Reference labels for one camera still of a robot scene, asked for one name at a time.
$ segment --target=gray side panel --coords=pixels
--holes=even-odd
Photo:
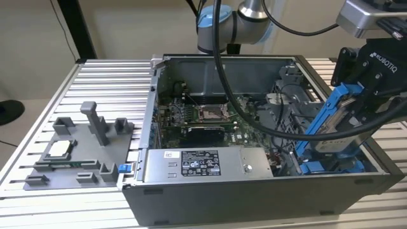
[[[126,199],[140,225],[255,221],[341,214],[377,194],[389,176],[128,187]]]

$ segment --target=black pole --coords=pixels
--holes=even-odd
[[[82,59],[98,59],[79,0],[58,0]]]

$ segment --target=motherboard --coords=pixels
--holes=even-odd
[[[254,102],[241,96],[245,111],[257,118]],[[190,104],[175,98],[160,105],[162,147],[225,147],[246,146],[271,148],[270,137],[254,129],[238,115],[233,105]]]

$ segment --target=sticker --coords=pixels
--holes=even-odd
[[[179,158],[179,151],[164,151],[164,158]]]
[[[221,176],[218,150],[182,151],[182,175]]]

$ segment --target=blue latch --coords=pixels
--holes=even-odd
[[[119,166],[119,173],[131,173],[132,172],[132,165],[122,164]]]

